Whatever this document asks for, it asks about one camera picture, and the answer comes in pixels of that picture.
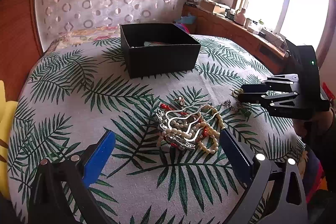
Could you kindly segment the person's right hand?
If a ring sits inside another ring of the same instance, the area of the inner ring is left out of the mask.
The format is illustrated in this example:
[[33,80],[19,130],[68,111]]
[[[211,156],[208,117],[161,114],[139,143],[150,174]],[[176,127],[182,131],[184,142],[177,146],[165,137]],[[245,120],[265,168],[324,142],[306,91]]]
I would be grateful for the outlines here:
[[293,119],[293,128],[295,130],[295,133],[305,138],[309,134],[316,133],[316,123],[311,119],[309,121],[299,120],[299,119]]

